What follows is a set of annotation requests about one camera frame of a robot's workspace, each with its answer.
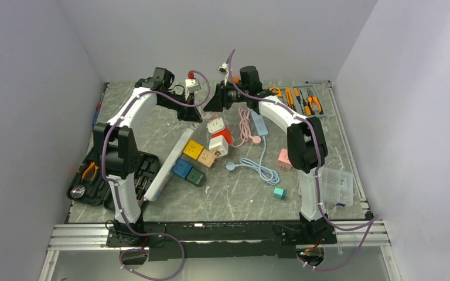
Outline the black tool case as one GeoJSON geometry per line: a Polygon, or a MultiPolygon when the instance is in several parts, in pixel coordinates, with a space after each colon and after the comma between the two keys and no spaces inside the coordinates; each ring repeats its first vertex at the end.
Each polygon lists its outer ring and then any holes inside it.
{"type": "MultiPolygon", "coordinates": [[[[143,196],[157,175],[160,167],[159,157],[141,152],[141,161],[134,175],[134,186],[137,203],[142,205],[143,196]]],[[[92,183],[82,182],[81,175],[88,164],[96,160],[96,154],[89,151],[77,170],[67,190],[67,198],[91,207],[103,206],[108,211],[115,210],[115,202],[111,195],[109,183],[102,178],[101,170],[92,183]]]]}

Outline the white power strip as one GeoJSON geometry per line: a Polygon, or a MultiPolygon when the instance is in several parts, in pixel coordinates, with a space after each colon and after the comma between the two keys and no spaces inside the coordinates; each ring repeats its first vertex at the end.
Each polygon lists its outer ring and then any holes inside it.
{"type": "Polygon", "coordinates": [[[159,197],[161,191],[164,189],[167,181],[171,176],[173,166],[175,165],[176,161],[181,157],[182,152],[187,143],[190,141],[193,133],[194,130],[191,128],[186,128],[183,131],[179,140],[171,150],[169,156],[166,158],[159,172],[153,179],[151,185],[145,192],[144,201],[155,201],[159,197]]]}

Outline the beige cube adapter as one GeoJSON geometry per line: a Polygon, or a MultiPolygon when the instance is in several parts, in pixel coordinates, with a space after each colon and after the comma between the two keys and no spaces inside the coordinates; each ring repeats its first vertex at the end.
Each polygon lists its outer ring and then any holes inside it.
{"type": "Polygon", "coordinates": [[[214,165],[215,160],[214,154],[208,149],[203,149],[197,158],[197,161],[207,168],[211,168],[214,165]]]}

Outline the green cube adapter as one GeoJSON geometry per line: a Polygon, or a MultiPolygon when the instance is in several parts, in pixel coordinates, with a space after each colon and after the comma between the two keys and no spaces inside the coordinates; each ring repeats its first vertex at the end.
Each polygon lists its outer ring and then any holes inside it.
{"type": "Polygon", "coordinates": [[[190,182],[191,184],[193,184],[196,187],[200,187],[206,181],[206,174],[204,172],[202,172],[201,170],[193,167],[190,169],[185,180],[190,182]]]}

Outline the pink cube socket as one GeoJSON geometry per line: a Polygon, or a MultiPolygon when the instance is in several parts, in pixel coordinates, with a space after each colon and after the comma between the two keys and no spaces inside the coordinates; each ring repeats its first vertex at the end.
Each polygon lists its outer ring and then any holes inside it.
{"type": "Polygon", "coordinates": [[[285,148],[282,148],[280,150],[278,159],[277,159],[277,166],[280,168],[280,170],[282,171],[290,171],[292,169],[292,164],[289,160],[288,157],[288,150],[285,148]]]}

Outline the pink power strip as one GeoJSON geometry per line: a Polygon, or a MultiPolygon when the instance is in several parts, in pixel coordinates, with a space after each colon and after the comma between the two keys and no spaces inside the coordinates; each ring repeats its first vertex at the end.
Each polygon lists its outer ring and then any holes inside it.
{"type": "Polygon", "coordinates": [[[206,112],[204,117],[203,117],[203,120],[208,123],[212,119],[215,119],[215,118],[218,118],[218,117],[222,117],[222,115],[217,113],[217,112],[206,112]]]}

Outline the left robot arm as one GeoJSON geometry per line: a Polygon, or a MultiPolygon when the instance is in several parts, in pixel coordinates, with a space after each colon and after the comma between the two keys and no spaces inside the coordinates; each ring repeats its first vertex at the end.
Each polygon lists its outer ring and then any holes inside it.
{"type": "Polygon", "coordinates": [[[139,79],[129,100],[106,123],[93,128],[93,152],[98,154],[101,175],[110,185],[115,204],[114,230],[131,246],[145,238],[144,220],[135,192],[135,172],[141,154],[135,140],[135,128],[155,106],[175,111],[180,121],[202,122],[195,93],[201,90],[198,71],[187,74],[183,92],[172,88],[174,74],[161,67],[152,76],[139,79]]]}

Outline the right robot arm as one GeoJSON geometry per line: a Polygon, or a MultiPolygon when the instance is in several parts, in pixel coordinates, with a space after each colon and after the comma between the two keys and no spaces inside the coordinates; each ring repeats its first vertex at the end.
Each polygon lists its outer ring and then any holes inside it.
{"type": "Polygon", "coordinates": [[[276,124],[287,135],[288,159],[298,172],[298,184],[302,205],[300,218],[306,223],[299,227],[303,241],[313,243],[322,235],[322,227],[316,222],[323,218],[318,171],[325,163],[328,149],[321,121],[295,112],[269,89],[263,87],[256,67],[240,69],[236,83],[229,65],[218,68],[224,80],[215,89],[214,96],[204,106],[206,112],[222,112],[233,103],[244,102],[249,109],[276,124]]]}

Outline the teal cube plug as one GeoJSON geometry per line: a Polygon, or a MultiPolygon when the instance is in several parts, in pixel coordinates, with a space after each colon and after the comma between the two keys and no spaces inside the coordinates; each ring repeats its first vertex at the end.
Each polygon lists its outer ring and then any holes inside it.
{"type": "Polygon", "coordinates": [[[286,189],[282,189],[279,187],[276,187],[273,191],[273,197],[280,199],[280,200],[284,200],[285,198],[287,198],[287,190],[286,189]]]}

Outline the white cube adapter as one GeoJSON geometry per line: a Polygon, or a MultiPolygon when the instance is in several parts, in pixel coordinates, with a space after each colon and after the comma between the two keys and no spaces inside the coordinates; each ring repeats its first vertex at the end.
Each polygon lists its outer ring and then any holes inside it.
{"type": "Polygon", "coordinates": [[[228,155],[229,144],[223,135],[215,136],[210,139],[208,150],[215,158],[220,158],[228,155]]]}

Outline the clear screw box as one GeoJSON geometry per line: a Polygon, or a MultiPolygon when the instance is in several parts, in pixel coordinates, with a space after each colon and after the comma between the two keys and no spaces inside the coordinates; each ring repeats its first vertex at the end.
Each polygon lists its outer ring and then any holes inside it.
{"type": "Polygon", "coordinates": [[[354,199],[353,175],[349,172],[321,168],[321,199],[324,204],[351,207],[354,199]]]}

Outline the grey tool tray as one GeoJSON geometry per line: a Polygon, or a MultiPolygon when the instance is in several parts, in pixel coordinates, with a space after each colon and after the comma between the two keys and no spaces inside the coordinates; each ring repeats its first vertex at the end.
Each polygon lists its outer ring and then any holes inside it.
{"type": "Polygon", "coordinates": [[[321,98],[313,84],[292,87],[274,86],[269,88],[284,104],[299,114],[311,117],[326,116],[321,98]]]}

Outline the red cube adapter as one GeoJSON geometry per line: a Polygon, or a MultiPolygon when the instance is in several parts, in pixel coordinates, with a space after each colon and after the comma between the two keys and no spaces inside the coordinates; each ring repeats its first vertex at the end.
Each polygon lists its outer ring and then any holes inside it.
{"type": "Polygon", "coordinates": [[[223,136],[229,145],[234,143],[233,135],[227,126],[222,131],[213,134],[213,138],[218,136],[223,136]]]}

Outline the yellow cube adapter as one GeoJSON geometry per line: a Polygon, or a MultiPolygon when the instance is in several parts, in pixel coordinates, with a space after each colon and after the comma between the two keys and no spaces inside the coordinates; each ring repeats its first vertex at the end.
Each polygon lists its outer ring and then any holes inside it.
{"type": "Polygon", "coordinates": [[[190,139],[188,143],[183,148],[182,152],[184,155],[190,157],[193,160],[198,160],[199,156],[203,152],[204,146],[190,139]]]}

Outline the blue cube adapter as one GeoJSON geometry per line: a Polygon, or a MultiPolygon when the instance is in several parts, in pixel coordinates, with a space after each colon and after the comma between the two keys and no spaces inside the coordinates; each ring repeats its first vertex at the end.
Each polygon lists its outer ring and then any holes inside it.
{"type": "Polygon", "coordinates": [[[183,160],[182,158],[178,158],[171,171],[175,175],[186,179],[190,171],[192,170],[192,167],[193,166],[188,161],[183,160]]]}

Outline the light blue power strip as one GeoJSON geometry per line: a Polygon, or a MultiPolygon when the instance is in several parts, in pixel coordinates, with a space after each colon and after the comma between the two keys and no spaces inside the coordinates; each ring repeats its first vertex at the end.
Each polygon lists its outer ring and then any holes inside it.
{"type": "Polygon", "coordinates": [[[257,130],[258,135],[260,137],[267,136],[268,135],[268,129],[267,129],[266,124],[264,122],[264,118],[260,114],[256,113],[253,109],[250,109],[250,114],[251,114],[251,117],[253,119],[253,122],[254,122],[254,125],[255,125],[255,128],[257,130]]]}

